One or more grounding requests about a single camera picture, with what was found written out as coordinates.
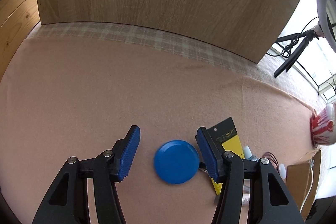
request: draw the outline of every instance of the blue disc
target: blue disc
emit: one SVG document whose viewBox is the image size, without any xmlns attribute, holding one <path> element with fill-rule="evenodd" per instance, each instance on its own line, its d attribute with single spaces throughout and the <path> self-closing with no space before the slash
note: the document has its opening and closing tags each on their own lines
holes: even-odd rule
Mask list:
<svg viewBox="0 0 336 224">
<path fill-rule="evenodd" d="M 154 167 L 165 182 L 180 184 L 190 180 L 197 172 L 200 159 L 189 143 L 174 140 L 162 145 L 155 153 Z"/>
</svg>

